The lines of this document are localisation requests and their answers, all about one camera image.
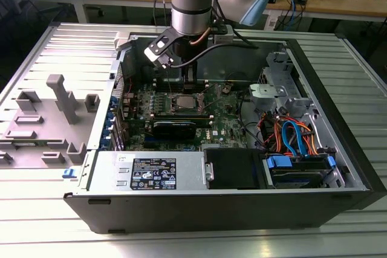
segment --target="warning label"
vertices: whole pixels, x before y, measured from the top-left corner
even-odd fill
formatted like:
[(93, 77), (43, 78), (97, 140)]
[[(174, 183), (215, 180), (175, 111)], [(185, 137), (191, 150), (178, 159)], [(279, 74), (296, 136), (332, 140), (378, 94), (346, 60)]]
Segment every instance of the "warning label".
[(133, 190), (175, 190), (175, 158), (135, 158), (131, 188)]

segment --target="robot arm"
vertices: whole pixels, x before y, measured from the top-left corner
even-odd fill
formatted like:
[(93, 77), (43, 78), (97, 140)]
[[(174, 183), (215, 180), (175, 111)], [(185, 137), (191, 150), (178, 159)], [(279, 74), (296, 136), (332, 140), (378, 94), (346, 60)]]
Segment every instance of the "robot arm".
[[(268, 0), (218, 0), (221, 10), (217, 14), (244, 25), (254, 25), (262, 15)], [(174, 53), (187, 62), (207, 47), (207, 37), (212, 30), (211, 13), (213, 0), (172, 0), (172, 27), (151, 43), (145, 54), (150, 61), (163, 67), (172, 64), (168, 53)]]

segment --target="aluminum extrusion table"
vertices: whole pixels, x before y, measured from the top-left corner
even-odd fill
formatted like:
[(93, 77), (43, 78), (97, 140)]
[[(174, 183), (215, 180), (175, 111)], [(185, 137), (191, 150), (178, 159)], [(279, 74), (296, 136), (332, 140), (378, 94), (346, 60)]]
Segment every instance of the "aluminum extrusion table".
[[(62, 73), (77, 98), (101, 92), (115, 59), (118, 31), (161, 28), (61, 24), (49, 27), (0, 94), (0, 133), (18, 108), (21, 89), (54, 98), (47, 75)], [(387, 185), (387, 87), (345, 39), (333, 34), (248, 32), (298, 41), (354, 136)], [(320, 228), (208, 233), (99, 235), (63, 201), (77, 184), (63, 169), (0, 170), (0, 253), (21, 257), (386, 257), (387, 198), (348, 211)]]

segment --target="gray plastic bracket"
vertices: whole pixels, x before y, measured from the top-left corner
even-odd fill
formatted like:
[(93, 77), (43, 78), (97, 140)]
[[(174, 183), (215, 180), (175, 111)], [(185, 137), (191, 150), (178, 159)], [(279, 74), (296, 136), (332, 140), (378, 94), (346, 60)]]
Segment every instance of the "gray plastic bracket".
[(87, 112), (97, 112), (99, 106), (99, 96), (98, 94), (87, 94), (85, 98), (85, 106)]
[(45, 163), (64, 163), (65, 158), (60, 152), (46, 151), (43, 152), (42, 160)]
[(82, 164), (87, 153), (86, 144), (82, 143), (79, 151), (77, 151), (74, 144), (70, 143), (66, 153), (73, 163)]
[(16, 146), (12, 142), (0, 142), (0, 149), (16, 149)]
[(0, 164), (11, 164), (12, 157), (7, 152), (0, 152)]
[(36, 132), (34, 130), (28, 130), (28, 131), (12, 130), (12, 131), (8, 131), (8, 133), (5, 134), (4, 137), (14, 138), (14, 139), (34, 139), (36, 138)]
[(35, 91), (22, 91), (16, 99), (22, 112), (34, 114), (36, 112), (33, 103), (41, 102)]
[(75, 124), (77, 122), (77, 115), (75, 114), (73, 101), (69, 98), (63, 82), (65, 78), (63, 75), (51, 74), (48, 76), (46, 84), (50, 87), (57, 98), (60, 108), (66, 116), (68, 124)]
[[(68, 94), (68, 99), (70, 101), (70, 104), (73, 106), (73, 109), (77, 109), (78, 101), (75, 99), (74, 93), (72, 91), (66, 91), (66, 93)], [(63, 110), (58, 100), (55, 101), (55, 104), (58, 107), (58, 110), (62, 112)]]
[(15, 118), (16, 124), (41, 124), (43, 123), (43, 117), (40, 115), (28, 115), (28, 116), (17, 116)]
[(47, 146), (50, 149), (65, 149), (68, 147), (68, 142), (66, 139), (62, 139), (60, 142), (48, 142)]

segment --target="circuit board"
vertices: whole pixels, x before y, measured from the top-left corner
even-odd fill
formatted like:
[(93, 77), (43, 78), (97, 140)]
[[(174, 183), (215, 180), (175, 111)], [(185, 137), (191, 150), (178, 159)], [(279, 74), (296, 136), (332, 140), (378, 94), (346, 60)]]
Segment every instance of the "circuit board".
[[(208, 147), (246, 148), (236, 110), (237, 92), (223, 93), (224, 84), (211, 84), (201, 94), (183, 95), (156, 92), (149, 85), (139, 89), (135, 100), (128, 100), (125, 121), (129, 127), (129, 151), (201, 151)], [(195, 123), (190, 140), (155, 141), (149, 130), (158, 121)]]

